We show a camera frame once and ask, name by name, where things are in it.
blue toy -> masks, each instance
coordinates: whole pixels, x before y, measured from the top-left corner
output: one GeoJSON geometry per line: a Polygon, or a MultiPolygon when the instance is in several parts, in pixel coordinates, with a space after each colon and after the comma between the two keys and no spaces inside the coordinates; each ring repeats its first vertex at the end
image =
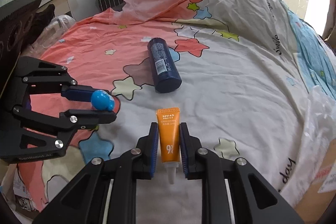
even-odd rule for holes
{"type": "Polygon", "coordinates": [[[98,111],[112,111],[114,109],[114,99],[104,90],[96,90],[91,95],[91,104],[98,111]]]}

dark blue bottle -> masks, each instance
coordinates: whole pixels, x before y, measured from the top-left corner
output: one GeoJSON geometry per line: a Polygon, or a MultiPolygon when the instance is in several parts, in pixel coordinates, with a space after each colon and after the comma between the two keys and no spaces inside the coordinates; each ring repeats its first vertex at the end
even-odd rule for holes
{"type": "Polygon", "coordinates": [[[172,92],[181,86],[182,80],[162,38],[153,38],[147,45],[156,91],[172,92]]]}

clear plastic bag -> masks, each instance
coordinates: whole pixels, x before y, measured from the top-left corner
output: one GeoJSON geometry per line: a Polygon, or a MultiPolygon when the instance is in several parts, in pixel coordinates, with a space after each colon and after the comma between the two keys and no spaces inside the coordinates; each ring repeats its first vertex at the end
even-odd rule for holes
{"type": "Polygon", "coordinates": [[[75,23],[76,21],[68,15],[53,18],[50,24],[43,29],[43,32],[35,42],[28,45],[21,55],[31,56],[37,59],[40,58],[46,49],[54,45],[75,23]]]}
{"type": "Polygon", "coordinates": [[[336,138],[336,101],[320,86],[307,99],[304,128],[296,166],[281,195],[295,207],[314,180],[330,142],[336,138]]]}

star-patterned bedsheet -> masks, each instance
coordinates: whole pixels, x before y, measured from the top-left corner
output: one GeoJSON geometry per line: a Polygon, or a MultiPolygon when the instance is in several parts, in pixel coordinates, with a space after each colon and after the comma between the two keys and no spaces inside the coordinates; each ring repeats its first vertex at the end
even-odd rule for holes
{"type": "MultiPolygon", "coordinates": [[[[110,90],[117,119],[78,131],[62,158],[18,165],[38,210],[93,157],[133,148],[156,109],[167,107],[179,107],[190,134],[218,156],[245,157],[279,191],[290,183],[308,88],[281,0],[184,0],[138,24],[114,24],[115,15],[107,10],[77,23],[42,56],[66,65],[79,84],[110,90]],[[154,37],[167,42],[182,78],[175,92],[153,87],[147,43],[154,37]]],[[[31,105],[52,116],[91,107],[59,95],[33,95],[31,105]]],[[[179,167],[169,185],[160,152],[155,177],[139,181],[137,191],[137,223],[200,222],[200,183],[186,181],[179,167]]]]}

sunscreen tube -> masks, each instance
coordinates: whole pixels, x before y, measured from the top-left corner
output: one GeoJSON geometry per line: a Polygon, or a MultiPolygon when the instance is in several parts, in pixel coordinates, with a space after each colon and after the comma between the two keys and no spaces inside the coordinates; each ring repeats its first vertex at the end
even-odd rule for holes
{"type": "Polygon", "coordinates": [[[180,109],[163,108],[156,111],[159,124],[161,160],[167,170],[169,184],[174,184],[180,162],[180,109]]]}

